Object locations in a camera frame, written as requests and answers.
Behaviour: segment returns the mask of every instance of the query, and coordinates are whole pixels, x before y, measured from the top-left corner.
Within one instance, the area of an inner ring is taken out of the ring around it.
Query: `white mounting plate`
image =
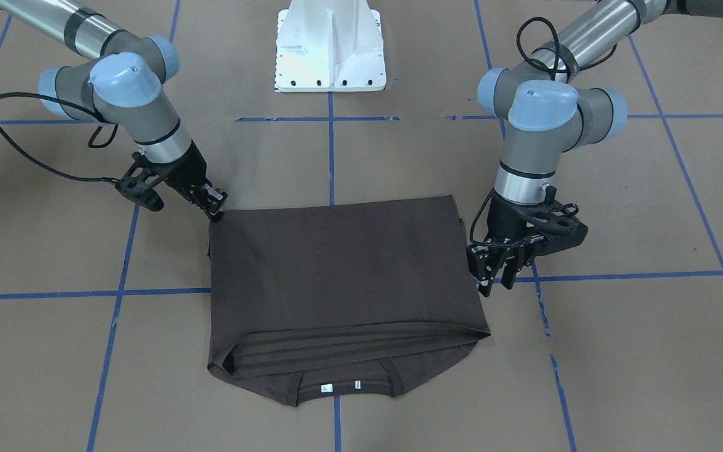
[[[381,14],[375,9],[367,8],[373,16],[373,22],[382,36]],[[278,37],[289,9],[278,13]],[[359,14],[365,14],[359,8]],[[356,26],[333,26],[330,20],[326,23],[333,29],[330,40],[336,40],[339,30],[355,31]],[[281,48],[276,53],[275,90],[278,92],[361,92],[380,91],[387,86],[387,70],[384,66],[383,46],[374,50],[354,51],[344,61],[330,64],[334,59],[335,46],[324,45],[325,51],[309,51],[305,48]]]

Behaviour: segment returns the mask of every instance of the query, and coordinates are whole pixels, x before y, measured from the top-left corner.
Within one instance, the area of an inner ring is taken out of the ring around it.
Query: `blue joint cap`
[[[481,109],[496,117],[498,117],[498,115],[496,114],[496,106],[493,98],[496,95],[498,77],[501,77],[501,73],[506,70],[507,68],[490,69],[485,76],[481,78],[481,81],[479,81],[479,89],[476,90],[476,100],[478,100]]]
[[[180,70],[180,55],[178,55],[178,51],[174,48],[172,43],[167,40],[167,38],[159,35],[151,35],[147,37],[150,38],[150,40],[158,46],[158,50],[161,51],[164,67],[166,68],[166,80],[164,80],[164,83],[166,83]]]
[[[49,68],[46,69],[46,71],[43,71],[41,77],[38,77],[38,94],[49,95],[49,97],[58,97],[57,89],[55,89],[55,80],[58,78],[58,72],[60,72],[60,69],[63,68],[66,68],[66,66],[57,66],[57,68]],[[41,103],[53,114],[68,119],[74,119],[70,117],[66,111],[63,110],[63,106],[57,102],[41,99]]]
[[[143,58],[122,52],[104,57],[89,74],[94,91],[108,102],[124,108],[147,105],[161,94],[161,81]]]
[[[626,99],[623,98],[623,94],[620,94],[620,92],[609,88],[599,89],[606,92],[613,105],[613,123],[612,126],[610,126],[610,131],[608,131],[608,134],[603,138],[606,140],[609,137],[617,135],[618,132],[623,129],[623,126],[626,125],[626,118],[629,116],[629,106],[626,105]]]
[[[579,93],[559,81],[529,80],[515,91],[510,108],[510,124],[528,132],[551,131],[576,114]]]

